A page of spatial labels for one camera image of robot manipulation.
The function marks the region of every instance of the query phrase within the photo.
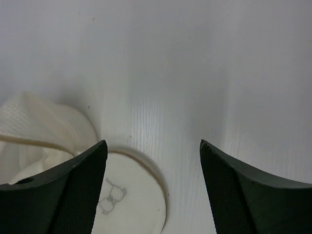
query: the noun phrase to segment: white disc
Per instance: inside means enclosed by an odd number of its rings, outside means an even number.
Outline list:
[[[160,234],[164,191],[137,161],[109,153],[92,234]]]

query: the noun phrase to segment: gray symbol on lid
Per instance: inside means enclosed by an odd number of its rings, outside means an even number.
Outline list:
[[[106,181],[112,186],[109,195],[101,199],[98,204],[103,210],[103,214],[108,215],[115,207],[115,204],[122,201],[127,194],[126,188],[121,188],[113,184],[109,179]]]

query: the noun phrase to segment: gray surface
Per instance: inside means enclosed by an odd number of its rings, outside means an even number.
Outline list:
[[[0,99],[32,90],[149,155],[164,234],[214,233],[200,139],[312,182],[312,2],[0,0]]]

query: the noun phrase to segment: white tabletop surface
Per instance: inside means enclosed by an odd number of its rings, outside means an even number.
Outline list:
[[[0,0],[0,101],[70,104],[149,155],[164,234],[215,233],[200,140],[312,182],[312,1]]]

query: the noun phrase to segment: white round lid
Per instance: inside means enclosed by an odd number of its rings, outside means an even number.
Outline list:
[[[133,157],[108,153],[92,234],[160,234],[166,211],[159,178]]]

